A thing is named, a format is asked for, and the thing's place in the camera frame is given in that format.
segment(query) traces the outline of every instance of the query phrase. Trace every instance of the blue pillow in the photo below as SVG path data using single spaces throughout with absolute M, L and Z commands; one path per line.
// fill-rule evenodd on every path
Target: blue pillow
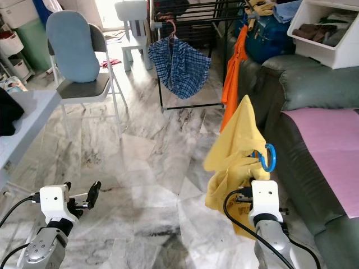
M 92 47 L 90 26 L 81 14 L 61 11 L 50 15 L 46 35 L 55 52 L 58 68 L 67 80 L 96 80 L 100 65 Z

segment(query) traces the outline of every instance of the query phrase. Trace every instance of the pink mat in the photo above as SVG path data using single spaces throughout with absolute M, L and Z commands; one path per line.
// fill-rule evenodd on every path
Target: pink mat
M 302 138 L 349 218 L 359 217 L 359 115 L 350 109 L 284 112 Z

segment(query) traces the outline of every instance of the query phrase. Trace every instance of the blue plastic hanger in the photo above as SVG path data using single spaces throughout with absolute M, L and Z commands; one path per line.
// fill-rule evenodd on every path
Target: blue plastic hanger
M 266 172 L 273 172 L 275 165 L 277 164 L 277 154 L 275 153 L 275 148 L 272 144 L 265 144 L 265 148 L 270 151 L 270 165 L 269 167 L 265 164 L 265 158 L 261 153 L 258 152 L 258 160 L 262 163 L 262 167 Z

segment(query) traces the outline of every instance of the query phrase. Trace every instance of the plaid shirt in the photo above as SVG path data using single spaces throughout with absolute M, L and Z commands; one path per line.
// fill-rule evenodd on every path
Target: plaid shirt
M 186 42 L 174 39 L 172 56 L 169 38 L 161 39 L 149 47 L 161 82 L 181 99 L 195 95 L 208 78 L 211 59 Z

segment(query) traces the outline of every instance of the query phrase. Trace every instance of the yellow towel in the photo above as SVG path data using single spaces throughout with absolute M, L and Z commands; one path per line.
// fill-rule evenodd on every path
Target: yellow towel
M 250 178 L 268 180 L 270 175 L 264 171 L 257 158 L 248 157 L 253 151 L 266 156 L 265 140 L 256 127 L 253 107 L 246 95 L 225 129 L 212 146 L 204 162 L 204 169 L 216 171 L 208 183 L 205 205 L 223 212 L 223 202 L 227 194 L 240 186 L 249 184 Z M 249 228 L 249 203 L 234 202 L 233 196 L 227 204 L 228 212 Z M 236 234 L 250 237 L 233 224 Z

